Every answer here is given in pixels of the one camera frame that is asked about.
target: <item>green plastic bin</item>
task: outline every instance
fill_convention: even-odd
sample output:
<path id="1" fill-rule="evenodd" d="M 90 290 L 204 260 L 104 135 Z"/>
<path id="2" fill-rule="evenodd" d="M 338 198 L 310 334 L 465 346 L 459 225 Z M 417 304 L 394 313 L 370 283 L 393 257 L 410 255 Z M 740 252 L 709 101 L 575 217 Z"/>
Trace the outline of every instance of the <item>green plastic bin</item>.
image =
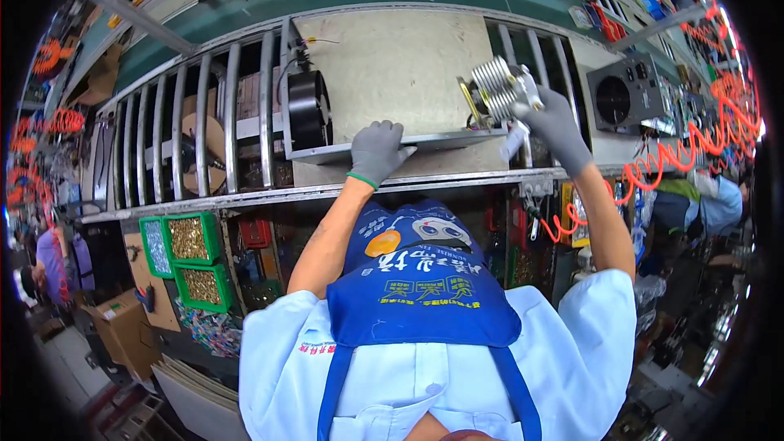
<path id="1" fill-rule="evenodd" d="M 150 268 L 150 273 L 163 279 L 173 279 L 172 274 L 172 258 L 169 242 L 165 236 L 165 223 L 162 217 L 144 217 L 139 220 L 139 231 L 142 234 L 142 243 L 144 246 L 144 257 L 147 258 L 147 267 Z"/>
<path id="2" fill-rule="evenodd" d="M 183 258 L 178 259 L 174 255 L 174 247 L 172 247 L 172 232 L 169 227 L 169 222 L 173 220 L 184 220 L 188 218 L 198 218 L 201 220 L 201 231 L 204 234 L 204 247 L 207 250 L 207 259 L 202 258 Z M 172 216 L 163 217 L 163 238 L 169 249 L 169 256 L 171 263 L 174 265 L 212 265 L 213 262 L 221 255 L 221 244 L 218 242 L 218 232 L 215 227 L 215 217 L 208 211 L 201 211 L 200 213 L 191 214 L 176 214 Z"/>
<path id="3" fill-rule="evenodd" d="M 185 282 L 183 270 L 197 270 L 197 271 L 210 271 L 215 278 L 215 284 L 218 288 L 218 296 L 220 296 L 220 304 L 211 303 L 209 301 L 195 300 L 191 298 L 188 293 L 188 285 Z M 177 291 L 180 292 L 180 298 L 183 305 L 191 307 L 191 309 L 206 310 L 207 312 L 215 313 L 229 313 L 231 304 L 234 302 L 234 295 L 229 289 L 229 279 L 226 273 L 226 266 L 223 264 L 212 266 L 201 265 L 174 265 L 174 280 L 177 283 Z"/>

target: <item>purple shirt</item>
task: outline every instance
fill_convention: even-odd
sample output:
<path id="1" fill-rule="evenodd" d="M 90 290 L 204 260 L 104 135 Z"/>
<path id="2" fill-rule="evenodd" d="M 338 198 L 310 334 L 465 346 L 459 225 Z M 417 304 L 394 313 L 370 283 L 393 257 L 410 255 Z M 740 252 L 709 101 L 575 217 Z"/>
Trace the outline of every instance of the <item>purple shirt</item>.
<path id="1" fill-rule="evenodd" d="M 90 260 L 87 243 L 78 233 L 73 235 L 73 249 L 76 250 L 76 255 L 73 256 L 73 252 L 70 252 L 69 259 L 63 260 L 63 252 L 60 249 L 60 243 L 54 243 L 54 234 L 52 230 L 47 230 L 46 233 L 38 238 L 38 248 L 35 252 L 35 258 L 44 264 L 46 270 L 45 292 L 55 305 L 64 304 L 63 299 L 60 297 L 61 273 L 64 273 L 66 277 L 69 292 L 95 289 L 93 262 Z M 86 277 L 81 279 L 81 282 L 79 280 L 79 271 L 81 271 L 83 275 L 89 273 Z"/>

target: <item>bin of silver screws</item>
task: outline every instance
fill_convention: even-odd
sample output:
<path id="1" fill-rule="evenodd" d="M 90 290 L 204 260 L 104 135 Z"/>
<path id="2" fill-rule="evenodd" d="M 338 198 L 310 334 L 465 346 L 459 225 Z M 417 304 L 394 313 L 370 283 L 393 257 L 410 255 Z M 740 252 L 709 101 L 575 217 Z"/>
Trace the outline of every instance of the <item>bin of silver screws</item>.
<path id="1" fill-rule="evenodd" d="M 163 228 L 160 220 L 150 220 L 144 222 L 144 235 L 147 238 L 147 250 L 150 252 L 155 271 L 161 274 L 171 274 L 172 268 L 169 265 L 169 256 L 166 255 L 166 248 L 163 243 Z"/>
<path id="2" fill-rule="evenodd" d="M 169 231 L 175 259 L 209 259 L 200 218 L 169 220 Z"/>
<path id="3" fill-rule="evenodd" d="M 207 301 L 216 305 L 222 304 L 214 272 L 198 269 L 183 269 L 181 271 L 191 300 Z"/>

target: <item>green glove cuff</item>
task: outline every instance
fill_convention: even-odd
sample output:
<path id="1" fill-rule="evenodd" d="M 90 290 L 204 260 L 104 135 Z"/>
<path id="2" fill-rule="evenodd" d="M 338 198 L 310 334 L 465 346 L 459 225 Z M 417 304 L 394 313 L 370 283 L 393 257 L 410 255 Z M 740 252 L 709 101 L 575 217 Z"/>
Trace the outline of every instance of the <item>green glove cuff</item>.
<path id="1" fill-rule="evenodd" d="M 359 179 L 360 181 L 367 182 L 370 186 L 372 186 L 374 191 L 378 191 L 379 190 L 379 187 L 376 185 L 376 183 L 371 181 L 368 178 L 363 178 L 362 176 L 360 176 L 359 174 L 355 174 L 354 172 L 348 172 L 348 173 L 346 173 L 346 175 L 350 176 L 352 178 L 355 178 L 355 179 Z"/>

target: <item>worker's right hand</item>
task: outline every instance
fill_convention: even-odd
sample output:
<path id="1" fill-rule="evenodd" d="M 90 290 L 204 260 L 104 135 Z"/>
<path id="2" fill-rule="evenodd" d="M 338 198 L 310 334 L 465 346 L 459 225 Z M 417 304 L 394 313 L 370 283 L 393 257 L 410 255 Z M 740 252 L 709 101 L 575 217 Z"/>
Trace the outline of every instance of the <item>worker's right hand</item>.
<path id="1" fill-rule="evenodd" d="M 362 128 L 351 142 L 351 167 L 349 176 L 365 181 L 378 189 L 403 162 L 417 151 L 417 147 L 400 147 L 403 125 L 389 120 L 373 121 Z"/>
<path id="2" fill-rule="evenodd" d="M 539 85 L 536 87 L 544 109 L 536 111 L 524 102 L 516 102 L 512 104 L 512 112 L 542 139 L 566 173 L 576 177 L 593 156 L 577 128 L 572 106 L 559 93 Z"/>

